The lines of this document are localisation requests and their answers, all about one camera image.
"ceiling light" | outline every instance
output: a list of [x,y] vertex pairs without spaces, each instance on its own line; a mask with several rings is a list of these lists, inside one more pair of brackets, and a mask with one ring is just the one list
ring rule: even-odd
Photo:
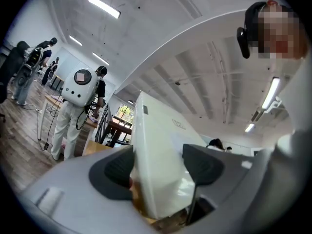
[[90,3],[93,3],[97,7],[100,7],[102,10],[105,10],[107,13],[111,14],[114,18],[119,18],[120,11],[112,8],[111,6],[107,5],[106,3],[100,0],[89,0]]
[[249,126],[246,128],[245,132],[248,133],[253,127],[254,127],[253,123],[249,124]]
[[270,105],[270,102],[272,100],[272,98],[274,97],[275,95],[275,92],[278,88],[278,85],[279,85],[279,82],[280,82],[280,78],[277,78],[277,77],[274,77],[273,80],[272,80],[272,83],[271,83],[271,87],[270,87],[270,90],[268,92],[268,95],[267,97],[265,98],[264,100],[264,103],[262,104],[262,108],[263,109],[267,109]]
[[69,38],[73,41],[75,41],[76,43],[78,43],[80,46],[82,46],[82,43],[80,41],[77,41],[75,38],[73,38],[72,36],[69,36]]
[[94,53],[94,52],[92,52],[92,54],[93,54],[95,57],[99,58],[101,61],[103,61],[107,66],[109,66],[109,63],[108,63],[106,60],[104,60],[103,58],[99,57],[99,56],[98,56],[96,53]]

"black headband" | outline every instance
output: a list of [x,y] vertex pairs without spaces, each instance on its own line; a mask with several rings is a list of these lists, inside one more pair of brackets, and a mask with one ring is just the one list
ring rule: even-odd
[[255,2],[245,12],[245,30],[247,34],[247,40],[250,44],[253,41],[258,41],[258,15],[259,11],[266,4],[266,2]]

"black shirt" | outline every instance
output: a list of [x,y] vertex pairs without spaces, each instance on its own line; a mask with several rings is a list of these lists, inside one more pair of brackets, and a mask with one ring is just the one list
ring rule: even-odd
[[101,78],[99,80],[99,84],[98,84],[98,87],[97,87],[97,97],[100,98],[100,97],[105,97],[105,82],[103,80],[103,78]]

